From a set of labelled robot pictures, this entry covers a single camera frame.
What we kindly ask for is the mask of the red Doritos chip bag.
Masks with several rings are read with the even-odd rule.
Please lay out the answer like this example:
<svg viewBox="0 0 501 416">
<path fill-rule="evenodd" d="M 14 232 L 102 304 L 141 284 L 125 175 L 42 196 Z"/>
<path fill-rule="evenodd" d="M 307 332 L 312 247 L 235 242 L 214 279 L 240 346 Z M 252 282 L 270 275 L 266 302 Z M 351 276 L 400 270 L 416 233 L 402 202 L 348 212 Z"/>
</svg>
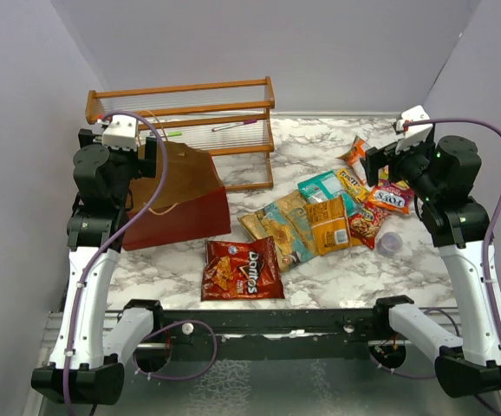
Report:
<svg viewBox="0 0 501 416">
<path fill-rule="evenodd" d="M 251 243 L 208 241 L 201 299 L 283 299 L 281 271 L 272 237 Z"/>
</svg>

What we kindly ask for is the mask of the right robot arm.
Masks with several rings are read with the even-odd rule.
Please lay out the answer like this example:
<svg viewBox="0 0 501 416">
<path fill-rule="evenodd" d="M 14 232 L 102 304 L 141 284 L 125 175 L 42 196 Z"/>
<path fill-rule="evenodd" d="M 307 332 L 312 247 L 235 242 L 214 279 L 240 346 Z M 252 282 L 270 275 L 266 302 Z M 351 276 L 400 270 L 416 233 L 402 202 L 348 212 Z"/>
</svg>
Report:
<svg viewBox="0 0 501 416">
<path fill-rule="evenodd" d="M 501 295 L 486 209 L 471 197 L 481 167 L 476 145 L 459 136 L 427 139 L 407 150 L 392 143 L 372 147 L 362 161 L 373 185 L 382 168 L 405 181 L 422 202 L 420 220 L 451 278 L 462 332 L 454 335 L 412 301 L 376 304 L 373 332 L 382 339 L 405 336 L 434 366 L 452 398 L 501 390 Z"/>
</svg>

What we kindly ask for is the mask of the teal white snack pouch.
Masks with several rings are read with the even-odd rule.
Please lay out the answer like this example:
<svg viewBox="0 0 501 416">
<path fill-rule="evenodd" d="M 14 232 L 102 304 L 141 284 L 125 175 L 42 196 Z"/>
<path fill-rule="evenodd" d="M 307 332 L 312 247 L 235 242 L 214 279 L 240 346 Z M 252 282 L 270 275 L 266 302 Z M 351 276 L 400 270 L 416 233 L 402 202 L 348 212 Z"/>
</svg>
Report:
<svg viewBox="0 0 501 416">
<path fill-rule="evenodd" d="M 342 197 L 349 217 L 355 215 L 361 209 L 355 200 L 346 192 L 341 181 L 333 171 L 306 179 L 297 186 L 300 193 L 310 204 L 321 203 Z"/>
</svg>

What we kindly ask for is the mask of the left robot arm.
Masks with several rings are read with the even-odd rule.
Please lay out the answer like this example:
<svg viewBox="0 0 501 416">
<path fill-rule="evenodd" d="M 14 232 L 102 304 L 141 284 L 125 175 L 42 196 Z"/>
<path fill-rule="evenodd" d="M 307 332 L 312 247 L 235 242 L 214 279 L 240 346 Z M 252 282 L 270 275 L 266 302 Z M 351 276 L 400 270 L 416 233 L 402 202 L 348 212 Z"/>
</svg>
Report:
<svg viewBox="0 0 501 416">
<path fill-rule="evenodd" d="M 167 166 L 158 134 L 146 139 L 144 154 L 115 150 L 80 132 L 83 145 L 73 158 L 78 188 L 68 221 L 69 280 L 62 324 L 47 365 L 34 369 L 31 386 L 48 400 L 74 411 L 75 404 L 115 404 L 125 366 L 139 343 L 157 341 L 165 322 L 159 304 L 131 301 L 106 333 L 107 293 L 119 261 L 122 240 L 135 222 L 126 202 L 134 179 L 157 176 Z"/>
</svg>

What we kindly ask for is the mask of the orange Tater chip bag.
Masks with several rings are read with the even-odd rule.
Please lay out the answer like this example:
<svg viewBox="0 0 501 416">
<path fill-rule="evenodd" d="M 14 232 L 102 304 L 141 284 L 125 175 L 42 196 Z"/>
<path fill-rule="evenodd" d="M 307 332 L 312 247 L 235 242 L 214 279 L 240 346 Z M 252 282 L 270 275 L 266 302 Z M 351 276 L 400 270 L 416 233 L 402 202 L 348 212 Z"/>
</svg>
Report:
<svg viewBox="0 0 501 416">
<path fill-rule="evenodd" d="M 351 247 L 348 216 L 342 196 L 309 204 L 306 213 L 321 256 Z"/>
</svg>

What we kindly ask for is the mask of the gold teal kettle chips bag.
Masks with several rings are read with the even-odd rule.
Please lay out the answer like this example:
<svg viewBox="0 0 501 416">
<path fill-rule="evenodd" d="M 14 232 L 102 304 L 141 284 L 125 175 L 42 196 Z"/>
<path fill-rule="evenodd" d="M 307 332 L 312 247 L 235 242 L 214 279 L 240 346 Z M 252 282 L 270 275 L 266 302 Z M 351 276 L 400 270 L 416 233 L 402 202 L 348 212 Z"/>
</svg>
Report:
<svg viewBox="0 0 501 416">
<path fill-rule="evenodd" d="M 306 198 L 294 191 L 238 221 L 253 239 L 274 239 L 280 270 L 287 271 L 320 256 L 309 226 L 307 205 Z"/>
</svg>

